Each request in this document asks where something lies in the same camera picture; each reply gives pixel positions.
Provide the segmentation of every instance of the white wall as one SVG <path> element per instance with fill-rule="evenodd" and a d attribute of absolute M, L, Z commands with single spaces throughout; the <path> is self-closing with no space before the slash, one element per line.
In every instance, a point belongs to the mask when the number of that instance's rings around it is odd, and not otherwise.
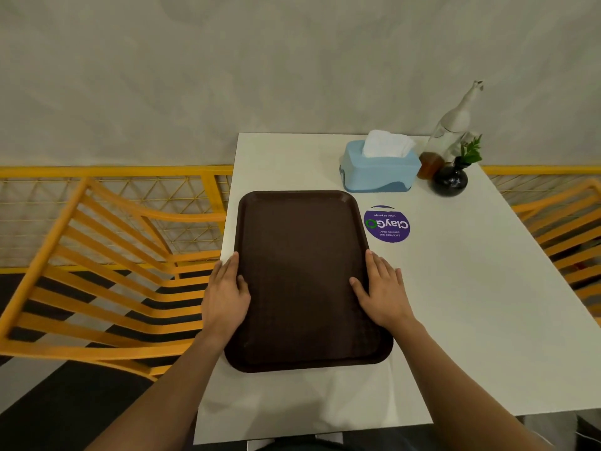
<path fill-rule="evenodd" d="M 0 163 L 231 163 L 238 132 L 426 134 L 601 163 L 601 0 L 0 0 Z"/>

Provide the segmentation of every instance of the black vase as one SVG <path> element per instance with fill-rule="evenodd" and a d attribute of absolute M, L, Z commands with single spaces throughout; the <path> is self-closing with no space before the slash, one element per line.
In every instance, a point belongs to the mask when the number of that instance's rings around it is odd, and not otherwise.
<path fill-rule="evenodd" d="M 461 157 L 456 157 L 434 174 L 430 187 L 441 196 L 457 196 L 468 185 L 468 174 L 463 171 L 468 166 L 470 163 L 462 163 Z"/>

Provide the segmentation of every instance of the table top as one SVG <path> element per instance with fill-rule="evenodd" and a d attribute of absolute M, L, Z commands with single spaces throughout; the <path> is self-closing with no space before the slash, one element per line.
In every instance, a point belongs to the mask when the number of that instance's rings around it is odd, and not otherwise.
<path fill-rule="evenodd" d="M 342 190 L 356 135 L 241 133 L 223 235 L 233 252 L 238 202 L 255 190 Z M 427 138 L 415 137 L 419 145 Z M 459 196 L 416 180 L 406 193 L 353 194 L 403 212 L 407 239 L 370 248 L 401 267 L 432 337 L 512 414 L 601 407 L 601 330 L 482 169 Z M 247 374 L 222 356 L 198 411 L 195 443 L 431 422 L 395 344 L 380 364 Z"/>

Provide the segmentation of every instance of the claygo logo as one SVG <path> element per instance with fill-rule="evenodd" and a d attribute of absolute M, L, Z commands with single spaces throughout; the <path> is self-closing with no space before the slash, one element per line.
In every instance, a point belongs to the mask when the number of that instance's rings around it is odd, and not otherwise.
<path fill-rule="evenodd" d="M 375 205 L 365 212 L 363 222 L 369 234 L 384 242 L 401 242 L 409 236 L 409 220 L 388 205 Z"/>

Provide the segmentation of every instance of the hand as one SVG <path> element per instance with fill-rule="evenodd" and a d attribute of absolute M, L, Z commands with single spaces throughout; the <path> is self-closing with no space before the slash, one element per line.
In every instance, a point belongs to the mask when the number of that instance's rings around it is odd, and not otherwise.
<path fill-rule="evenodd" d="M 370 279 L 370 293 L 367 294 L 361 282 L 350 278 L 350 286 L 357 295 L 359 304 L 374 323 L 393 332 L 404 319 L 415 319 L 405 287 L 401 269 L 393 269 L 388 261 L 371 250 L 365 252 L 367 275 Z"/>
<path fill-rule="evenodd" d="M 236 277 L 238 261 L 236 251 L 225 264 L 217 261 L 204 293 L 203 331 L 200 334 L 217 337 L 223 347 L 244 321 L 251 303 L 246 281 L 241 275 Z"/>

